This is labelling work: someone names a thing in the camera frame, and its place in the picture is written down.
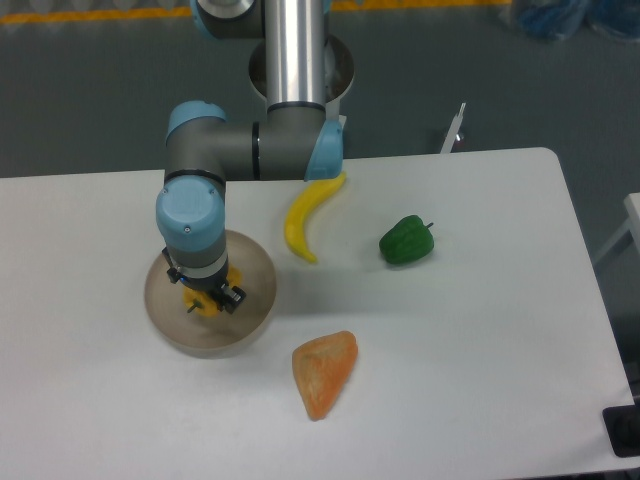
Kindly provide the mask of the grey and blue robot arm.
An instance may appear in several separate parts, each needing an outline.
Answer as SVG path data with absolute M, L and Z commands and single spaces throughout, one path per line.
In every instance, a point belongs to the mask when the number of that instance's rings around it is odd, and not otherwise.
M 263 122 L 231 124 L 204 101 L 172 111 L 168 166 L 156 223 L 171 282 L 234 312 L 246 294 L 231 286 L 225 233 L 229 181 L 325 180 L 343 163 L 340 123 L 326 113 L 327 1 L 193 1 L 195 24 L 215 39 L 261 38 L 266 53 Z

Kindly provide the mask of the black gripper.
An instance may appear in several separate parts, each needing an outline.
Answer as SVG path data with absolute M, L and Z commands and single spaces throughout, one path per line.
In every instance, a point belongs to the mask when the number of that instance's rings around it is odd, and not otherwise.
M 246 292 L 242 288 L 228 284 L 226 270 L 196 278 L 176 268 L 167 248 L 162 249 L 161 256 L 168 266 L 166 274 L 172 284 L 181 283 L 191 290 L 204 292 L 215 302 L 219 311 L 233 314 L 246 299 Z

